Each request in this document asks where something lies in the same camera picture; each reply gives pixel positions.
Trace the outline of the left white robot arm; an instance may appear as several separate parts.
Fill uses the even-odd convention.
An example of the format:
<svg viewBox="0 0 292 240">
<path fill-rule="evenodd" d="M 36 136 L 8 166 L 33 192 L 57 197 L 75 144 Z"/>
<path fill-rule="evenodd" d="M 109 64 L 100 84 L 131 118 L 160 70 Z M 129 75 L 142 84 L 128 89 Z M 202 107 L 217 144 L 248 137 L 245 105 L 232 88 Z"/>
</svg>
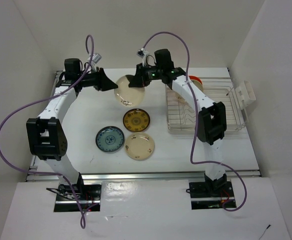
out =
<svg viewBox="0 0 292 240">
<path fill-rule="evenodd" d="M 64 71 L 55 86 L 53 99 L 36 118 L 26 122 L 30 152 L 45 161 L 57 174 L 59 190 L 74 200 L 86 192 L 82 175 L 72 166 L 67 156 L 68 141 L 62 122 L 72 103 L 83 88 L 94 87 L 97 91 L 110 91 L 118 85 L 110 80 L 103 68 L 84 73 L 78 58 L 64 60 Z"/>
</svg>

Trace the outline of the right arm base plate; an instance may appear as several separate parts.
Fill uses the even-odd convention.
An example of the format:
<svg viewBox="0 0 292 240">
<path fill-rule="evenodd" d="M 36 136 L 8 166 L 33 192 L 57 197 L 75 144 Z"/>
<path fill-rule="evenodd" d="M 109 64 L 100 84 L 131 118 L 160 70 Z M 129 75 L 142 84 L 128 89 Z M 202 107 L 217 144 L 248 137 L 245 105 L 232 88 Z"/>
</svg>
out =
<svg viewBox="0 0 292 240">
<path fill-rule="evenodd" d="M 190 195 L 192 210 L 222 209 L 223 204 L 227 209 L 237 207 L 233 185 L 230 181 L 214 192 L 208 190 L 205 182 L 189 182 L 185 192 Z"/>
</svg>

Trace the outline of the yellow plate with dark rim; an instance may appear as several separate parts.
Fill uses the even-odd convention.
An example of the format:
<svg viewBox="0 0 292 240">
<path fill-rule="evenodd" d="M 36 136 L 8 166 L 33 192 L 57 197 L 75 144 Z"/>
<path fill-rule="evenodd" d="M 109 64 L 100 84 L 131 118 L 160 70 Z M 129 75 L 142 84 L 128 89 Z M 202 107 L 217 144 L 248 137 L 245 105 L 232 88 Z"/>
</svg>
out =
<svg viewBox="0 0 292 240">
<path fill-rule="evenodd" d="M 122 122 L 130 132 L 143 132 L 149 127 L 151 118 L 145 110 L 133 108 L 124 114 Z"/>
</svg>

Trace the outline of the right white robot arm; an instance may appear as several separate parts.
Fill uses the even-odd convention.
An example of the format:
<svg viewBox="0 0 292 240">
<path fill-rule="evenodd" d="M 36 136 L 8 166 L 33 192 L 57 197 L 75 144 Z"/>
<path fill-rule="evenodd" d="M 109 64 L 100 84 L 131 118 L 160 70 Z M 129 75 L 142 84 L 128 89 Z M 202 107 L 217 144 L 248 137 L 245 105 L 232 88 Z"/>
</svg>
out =
<svg viewBox="0 0 292 240">
<path fill-rule="evenodd" d="M 154 53 L 154 65 L 148 64 L 150 54 L 144 48 L 139 49 L 137 55 L 142 62 L 137 64 L 129 87 L 147 87 L 151 81 L 160 80 L 194 110 L 194 139 L 203 143 L 204 163 L 208 164 L 204 173 L 205 192 L 209 196 L 217 196 L 227 182 L 221 152 L 222 139 L 227 129 L 225 105 L 209 98 L 195 86 L 186 71 L 175 67 L 168 49 L 160 49 Z"/>
</svg>

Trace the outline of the beige plate with green brushstroke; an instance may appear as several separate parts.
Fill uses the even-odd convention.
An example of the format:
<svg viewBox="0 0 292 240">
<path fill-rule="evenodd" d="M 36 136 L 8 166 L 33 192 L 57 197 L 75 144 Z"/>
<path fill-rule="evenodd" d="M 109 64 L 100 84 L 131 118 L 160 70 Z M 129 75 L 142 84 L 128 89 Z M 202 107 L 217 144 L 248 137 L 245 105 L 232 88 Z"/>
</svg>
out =
<svg viewBox="0 0 292 240">
<path fill-rule="evenodd" d="M 129 87 L 133 75 L 124 75 L 120 77 L 116 84 L 118 88 L 114 90 L 115 99 L 124 107 L 132 108 L 142 103 L 145 97 L 144 87 Z"/>
</svg>

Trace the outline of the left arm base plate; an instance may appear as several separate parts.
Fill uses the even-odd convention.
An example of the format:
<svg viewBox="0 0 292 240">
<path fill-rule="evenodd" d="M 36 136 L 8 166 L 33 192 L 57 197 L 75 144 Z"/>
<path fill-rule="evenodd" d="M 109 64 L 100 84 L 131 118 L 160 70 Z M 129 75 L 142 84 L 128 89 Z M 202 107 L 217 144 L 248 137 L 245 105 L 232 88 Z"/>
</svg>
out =
<svg viewBox="0 0 292 240">
<path fill-rule="evenodd" d="M 82 193 L 78 189 L 75 190 L 76 197 L 71 189 L 64 185 L 59 185 L 57 188 L 47 187 L 46 190 L 55 194 L 53 210 L 55 213 L 78 212 L 80 209 L 77 205 L 76 197 L 85 212 L 99 212 L 101 209 L 101 183 L 84 185 Z"/>
</svg>

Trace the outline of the orange plastic plate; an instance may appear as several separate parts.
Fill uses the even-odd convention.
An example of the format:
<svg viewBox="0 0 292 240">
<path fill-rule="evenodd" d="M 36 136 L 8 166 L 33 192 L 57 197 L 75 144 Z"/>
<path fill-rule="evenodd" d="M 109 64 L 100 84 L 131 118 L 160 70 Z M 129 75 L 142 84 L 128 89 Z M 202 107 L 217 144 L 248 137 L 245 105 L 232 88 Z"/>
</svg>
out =
<svg viewBox="0 0 292 240">
<path fill-rule="evenodd" d="M 194 76 L 194 75 L 189 75 L 188 77 L 189 77 L 192 81 L 197 81 L 197 82 L 199 82 L 199 83 L 202 84 L 202 80 L 201 80 L 199 77 Z"/>
</svg>

